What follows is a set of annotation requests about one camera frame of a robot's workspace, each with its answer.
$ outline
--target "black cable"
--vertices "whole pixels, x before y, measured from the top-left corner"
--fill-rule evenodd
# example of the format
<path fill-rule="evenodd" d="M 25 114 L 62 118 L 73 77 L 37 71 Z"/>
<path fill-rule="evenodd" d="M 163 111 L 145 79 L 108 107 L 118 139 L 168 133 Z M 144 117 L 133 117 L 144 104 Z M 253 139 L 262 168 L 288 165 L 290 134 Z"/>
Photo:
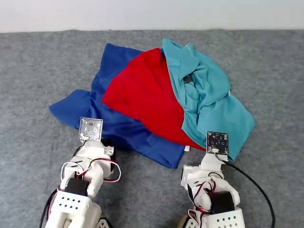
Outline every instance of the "black cable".
<path fill-rule="evenodd" d="M 42 228 L 44 216 L 45 216 L 46 211 L 47 211 L 47 209 L 48 209 L 48 206 L 49 206 L 49 204 L 51 203 L 51 200 L 52 200 L 52 198 L 53 198 L 53 196 L 55 195 L 56 192 L 57 192 L 57 189 L 55 189 L 55 190 L 51 193 L 51 195 L 49 196 L 49 198 L 48 198 L 48 200 L 47 200 L 47 202 L 46 202 L 46 204 L 45 204 L 45 206 L 44 206 L 44 209 L 43 209 L 43 212 L 42 212 L 42 215 L 41 215 L 41 218 L 40 218 L 39 228 Z"/>
<path fill-rule="evenodd" d="M 78 153 L 78 151 L 83 148 L 83 146 L 85 145 L 86 141 L 84 141 L 84 143 L 82 145 L 80 145 L 74 152 L 73 157 L 76 156 L 76 154 Z"/>
<path fill-rule="evenodd" d="M 242 173 L 245 177 L 247 177 L 252 183 L 254 183 L 254 185 L 260 190 L 260 192 L 263 194 L 263 196 L 265 197 L 268 205 L 269 205 L 269 208 L 270 208 L 270 212 L 271 212 L 271 217 L 272 217 L 272 223 L 271 223 L 271 228 L 274 228 L 275 227 L 275 223 L 276 223 L 276 216 L 275 216 L 275 212 L 274 212 L 274 209 L 272 207 L 272 204 L 270 202 L 270 199 L 268 198 L 267 194 L 264 192 L 264 190 L 258 185 L 258 183 L 256 183 L 248 174 L 246 174 L 244 171 L 242 171 L 240 168 L 238 168 L 237 166 L 231 164 L 230 162 L 227 162 L 227 161 L 223 161 L 221 160 L 222 162 L 224 162 L 226 165 L 236 169 L 237 171 L 239 171 L 240 173 Z"/>
<path fill-rule="evenodd" d="M 210 177 L 210 174 L 216 174 L 216 175 L 218 175 L 221 179 L 223 179 L 223 177 L 222 177 L 221 175 L 219 175 L 217 172 L 210 172 L 210 173 L 208 174 L 209 177 Z"/>

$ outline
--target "white wall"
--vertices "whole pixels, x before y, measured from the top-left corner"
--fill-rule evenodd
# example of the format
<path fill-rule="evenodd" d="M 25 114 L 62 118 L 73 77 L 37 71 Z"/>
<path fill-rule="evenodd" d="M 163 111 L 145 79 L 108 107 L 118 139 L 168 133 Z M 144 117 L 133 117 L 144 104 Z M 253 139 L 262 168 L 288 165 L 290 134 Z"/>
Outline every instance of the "white wall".
<path fill-rule="evenodd" d="M 0 0 L 0 32 L 304 29 L 303 0 Z"/>

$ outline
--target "circuit board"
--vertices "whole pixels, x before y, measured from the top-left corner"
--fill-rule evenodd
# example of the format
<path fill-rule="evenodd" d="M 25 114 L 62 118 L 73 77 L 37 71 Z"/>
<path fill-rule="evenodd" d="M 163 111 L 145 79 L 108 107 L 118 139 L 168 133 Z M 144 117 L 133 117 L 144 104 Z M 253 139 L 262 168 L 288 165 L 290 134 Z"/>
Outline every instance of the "circuit board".
<path fill-rule="evenodd" d="M 218 154 L 228 155 L 228 134 L 219 132 L 207 132 L 207 152 L 218 149 Z"/>
<path fill-rule="evenodd" d="M 100 142 L 102 129 L 103 120 L 81 117 L 79 139 Z"/>

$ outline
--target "clothing tag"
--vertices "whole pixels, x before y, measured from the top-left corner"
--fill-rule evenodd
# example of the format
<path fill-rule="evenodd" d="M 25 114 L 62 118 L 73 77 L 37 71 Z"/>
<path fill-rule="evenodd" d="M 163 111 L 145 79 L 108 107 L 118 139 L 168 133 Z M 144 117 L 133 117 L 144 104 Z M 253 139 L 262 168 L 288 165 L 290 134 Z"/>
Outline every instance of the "clothing tag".
<path fill-rule="evenodd" d="M 185 146 L 184 151 L 189 152 L 190 151 L 190 146 Z"/>

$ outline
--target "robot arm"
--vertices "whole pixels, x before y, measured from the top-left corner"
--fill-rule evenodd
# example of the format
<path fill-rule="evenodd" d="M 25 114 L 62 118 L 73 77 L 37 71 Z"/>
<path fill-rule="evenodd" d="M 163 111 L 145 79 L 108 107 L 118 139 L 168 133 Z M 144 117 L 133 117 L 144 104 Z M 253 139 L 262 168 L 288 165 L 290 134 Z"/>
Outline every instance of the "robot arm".
<path fill-rule="evenodd" d="M 223 161 L 228 160 L 228 135 L 208 132 L 207 152 L 199 166 L 184 166 L 181 185 L 188 191 L 193 209 L 183 228 L 244 228 L 238 192 L 224 180 Z"/>
<path fill-rule="evenodd" d="M 103 145 L 102 120 L 81 118 L 79 138 L 83 142 L 71 161 L 64 163 L 61 183 L 48 206 L 46 228 L 111 228 L 101 217 L 101 208 L 92 201 L 104 181 L 117 182 L 121 171 L 111 160 L 114 148 Z M 116 180 L 107 179 L 114 165 L 119 169 Z"/>

